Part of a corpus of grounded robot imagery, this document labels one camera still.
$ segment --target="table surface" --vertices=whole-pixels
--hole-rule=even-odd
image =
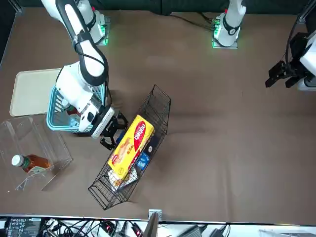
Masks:
[[[316,93],[270,89],[295,16],[246,15],[238,50],[212,49],[211,33],[150,12],[111,17],[110,89],[130,119],[154,84],[171,98],[168,136],[132,202],[103,211],[87,188],[109,152],[98,140],[64,134],[74,158],[47,191],[0,189],[0,213],[165,220],[315,224]],[[203,23],[195,13],[183,16]],[[20,71],[78,60],[63,25],[43,8],[15,19],[0,68],[0,118],[9,119]]]

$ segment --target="yellow box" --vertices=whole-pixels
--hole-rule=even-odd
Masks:
[[[154,127],[137,115],[108,161],[120,179],[126,176],[153,132]]]

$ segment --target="blue basket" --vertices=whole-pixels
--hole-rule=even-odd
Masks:
[[[92,89],[93,93],[96,94],[104,105],[105,89],[104,85],[94,87]],[[53,87],[49,107],[47,111],[46,123],[47,126],[53,131],[67,131],[72,133],[80,133],[79,131],[79,121],[74,121],[67,112],[63,109],[61,101],[64,97],[56,89],[56,86]],[[84,132],[89,132],[92,128],[90,125]]]

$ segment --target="white bottle cap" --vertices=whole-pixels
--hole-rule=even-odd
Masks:
[[[61,105],[64,107],[64,108],[68,108],[70,106],[68,100],[66,100],[65,98],[61,101]]]
[[[21,166],[23,164],[23,161],[24,161],[24,158],[22,155],[15,155],[12,158],[11,163],[13,166]]]

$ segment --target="sauce bottle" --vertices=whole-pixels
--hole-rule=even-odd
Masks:
[[[22,167],[27,173],[40,173],[50,167],[48,159],[33,154],[28,156],[15,155],[11,163],[13,166]]]
[[[69,104],[69,102],[65,98],[61,101],[61,105],[66,109],[68,115],[77,114],[79,118],[81,117],[81,114],[78,112],[78,110],[74,106]]]

